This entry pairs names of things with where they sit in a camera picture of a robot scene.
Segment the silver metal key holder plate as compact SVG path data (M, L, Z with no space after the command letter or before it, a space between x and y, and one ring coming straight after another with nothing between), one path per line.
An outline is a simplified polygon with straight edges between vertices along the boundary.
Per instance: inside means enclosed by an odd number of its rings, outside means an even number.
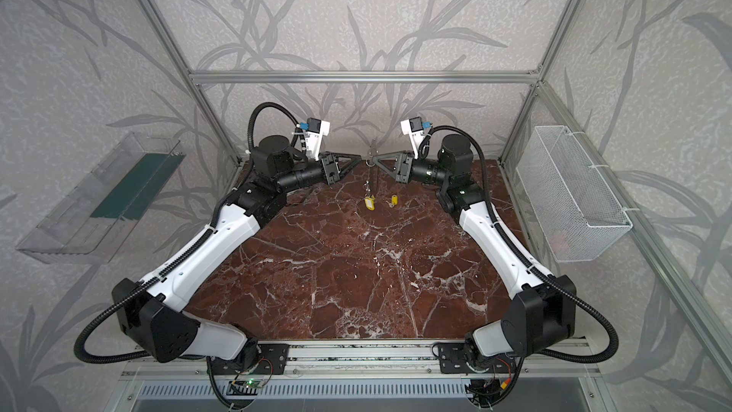
M369 151L367 155L366 165L368 168L367 181L365 183L366 196L372 200L377 194L379 188L379 169L374 162L374 158L377 155L377 139L373 139L369 145Z

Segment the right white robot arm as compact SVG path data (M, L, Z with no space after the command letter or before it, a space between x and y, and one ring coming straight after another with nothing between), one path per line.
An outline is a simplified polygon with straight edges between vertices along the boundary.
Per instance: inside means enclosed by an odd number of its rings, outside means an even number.
M472 366L502 354L521 358L574 335L576 305L543 278L552 275L522 246L498 215L490 192L472 176L470 139L444 137L437 159L411 152L384 154L375 166L395 181L417 181L438 188L442 209L480 246L501 277L511 303L501 320L466 335Z

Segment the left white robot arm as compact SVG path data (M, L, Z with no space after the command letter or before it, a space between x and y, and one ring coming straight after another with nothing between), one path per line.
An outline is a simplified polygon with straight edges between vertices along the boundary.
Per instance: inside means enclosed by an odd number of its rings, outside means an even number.
M158 362L210 357L250 367L257 339L234 325L203 320L185 309L198 288L236 248L253 238L286 206L289 193L332 185L360 163L351 154L308 158L283 135L265 137L251 152L245 179L225 196L204 230L141 280L122 280L112 296L120 327Z

